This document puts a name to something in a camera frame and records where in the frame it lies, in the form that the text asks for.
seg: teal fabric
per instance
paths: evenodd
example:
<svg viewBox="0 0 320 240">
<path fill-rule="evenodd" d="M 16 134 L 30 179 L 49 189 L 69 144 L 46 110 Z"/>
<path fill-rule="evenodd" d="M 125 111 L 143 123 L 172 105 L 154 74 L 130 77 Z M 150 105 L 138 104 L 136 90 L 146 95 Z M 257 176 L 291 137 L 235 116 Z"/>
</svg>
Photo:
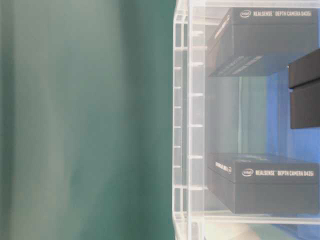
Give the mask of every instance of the teal fabric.
<svg viewBox="0 0 320 240">
<path fill-rule="evenodd" d="M 1 239 L 174 239 L 174 6 L 1 0 Z"/>
</svg>

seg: intel logo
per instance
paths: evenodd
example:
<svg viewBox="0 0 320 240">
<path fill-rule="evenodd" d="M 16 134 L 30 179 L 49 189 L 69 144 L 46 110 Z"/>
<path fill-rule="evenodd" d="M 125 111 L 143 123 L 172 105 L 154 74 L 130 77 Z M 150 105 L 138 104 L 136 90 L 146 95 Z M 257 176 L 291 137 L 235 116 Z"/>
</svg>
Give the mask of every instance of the intel logo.
<svg viewBox="0 0 320 240">
<path fill-rule="evenodd" d="M 251 16 L 251 11 L 250 10 L 243 10 L 242 12 L 240 12 L 240 17 L 247 19 Z"/>
<path fill-rule="evenodd" d="M 247 168 L 242 171 L 242 176 L 244 177 L 251 177 L 254 174 L 254 170 L 251 168 Z"/>
</svg>

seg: black box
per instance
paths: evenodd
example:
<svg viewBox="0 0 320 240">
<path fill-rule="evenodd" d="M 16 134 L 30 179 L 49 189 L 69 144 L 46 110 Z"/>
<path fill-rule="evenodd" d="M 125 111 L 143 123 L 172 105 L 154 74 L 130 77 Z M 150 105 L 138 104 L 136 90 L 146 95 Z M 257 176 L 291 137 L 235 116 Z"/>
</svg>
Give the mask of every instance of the black box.
<svg viewBox="0 0 320 240">
<path fill-rule="evenodd" d="M 208 155 L 207 186 L 234 214 L 317 214 L 319 165 L 265 154 Z"/>
<path fill-rule="evenodd" d="M 289 88 L 320 79 L 320 49 L 289 64 Z"/>
<path fill-rule="evenodd" d="M 231 8 L 208 41 L 210 76 L 269 76 L 318 48 L 318 10 Z"/>
<path fill-rule="evenodd" d="M 320 49 L 289 64 L 292 129 L 320 127 Z"/>
</svg>

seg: green backdrop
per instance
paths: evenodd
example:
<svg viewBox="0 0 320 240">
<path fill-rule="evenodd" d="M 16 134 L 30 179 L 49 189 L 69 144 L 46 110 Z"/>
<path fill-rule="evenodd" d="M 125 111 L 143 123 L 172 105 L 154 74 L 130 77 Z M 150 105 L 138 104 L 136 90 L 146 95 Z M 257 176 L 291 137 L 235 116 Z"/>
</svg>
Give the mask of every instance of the green backdrop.
<svg viewBox="0 0 320 240">
<path fill-rule="evenodd" d="M 174 239 L 175 1 L 0 2 L 1 239 Z"/>
</svg>

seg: blue surface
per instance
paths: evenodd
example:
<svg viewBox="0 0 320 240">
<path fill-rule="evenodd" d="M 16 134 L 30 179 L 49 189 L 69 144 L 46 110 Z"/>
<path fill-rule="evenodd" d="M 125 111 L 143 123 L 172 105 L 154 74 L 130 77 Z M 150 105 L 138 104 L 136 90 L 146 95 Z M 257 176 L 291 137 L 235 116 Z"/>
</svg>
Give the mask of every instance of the blue surface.
<svg viewBox="0 0 320 240">
<path fill-rule="evenodd" d="M 266 151 L 270 154 L 319 163 L 320 127 L 291 129 L 290 90 L 288 87 L 288 69 L 268 77 Z M 319 218 L 320 216 L 299 215 L 299 217 Z M 299 225 L 297 229 L 297 235 L 302 239 L 320 239 L 319 226 Z"/>
</svg>

